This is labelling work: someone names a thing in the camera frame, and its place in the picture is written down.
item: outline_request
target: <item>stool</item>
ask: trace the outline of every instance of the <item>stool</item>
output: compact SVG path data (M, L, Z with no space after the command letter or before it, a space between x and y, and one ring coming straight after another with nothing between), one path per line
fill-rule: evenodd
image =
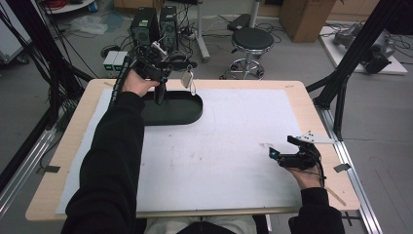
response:
M247 75L251 75L262 80L264 67L258 61L252 60L252 56L261 56L269 52L274 45L273 36L258 28L243 27L234 32L232 44L236 51L245 52L246 58L237 59L231 63L227 72L220 79L225 79L226 74L230 73L234 79L240 79L240 75L243 79Z

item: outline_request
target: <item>black tray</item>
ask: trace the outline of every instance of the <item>black tray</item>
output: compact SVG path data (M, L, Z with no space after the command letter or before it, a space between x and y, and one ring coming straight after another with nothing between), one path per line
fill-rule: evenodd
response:
M160 105L155 103L153 92L148 92L143 99L145 126L187 125L203 115L203 100L187 91L167 91Z

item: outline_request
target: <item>black sleeve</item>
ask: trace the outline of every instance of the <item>black sleeve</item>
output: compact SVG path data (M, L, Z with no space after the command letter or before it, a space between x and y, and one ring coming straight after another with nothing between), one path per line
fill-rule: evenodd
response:
M327 191L323 188L301 190L303 207L298 216L289 221L291 234L343 234L341 213L328 205Z
M66 207L61 233L131 233L136 214L144 124L143 100L120 93L94 132L80 188Z

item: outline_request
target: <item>wire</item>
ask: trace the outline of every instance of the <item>wire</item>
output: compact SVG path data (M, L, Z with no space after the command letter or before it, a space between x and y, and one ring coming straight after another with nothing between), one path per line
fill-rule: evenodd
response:
M61 140L62 138L63 138L63 135L61 135L61 136L58 138L58 140L52 145L52 147L48 148L48 150L46 150L46 151L42 154L42 156L40 157L40 160L39 160L39 166L40 166L41 169L45 170L46 167L47 167L47 166L46 166L46 167L43 166L43 160L44 160L46 154L49 153L53 148L55 148L55 146L60 142L60 140Z

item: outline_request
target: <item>black pole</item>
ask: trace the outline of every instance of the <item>black pole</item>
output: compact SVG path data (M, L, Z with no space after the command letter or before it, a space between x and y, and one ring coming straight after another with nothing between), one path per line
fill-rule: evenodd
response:
M334 116L334 132L340 140L343 140L341 129L347 83L350 76L387 24L399 14L404 1L406 0L381 0L337 68L326 78L307 87L308 92L324 87L320 95L314 98L314 105L323 109L328 109L334 98L339 96Z

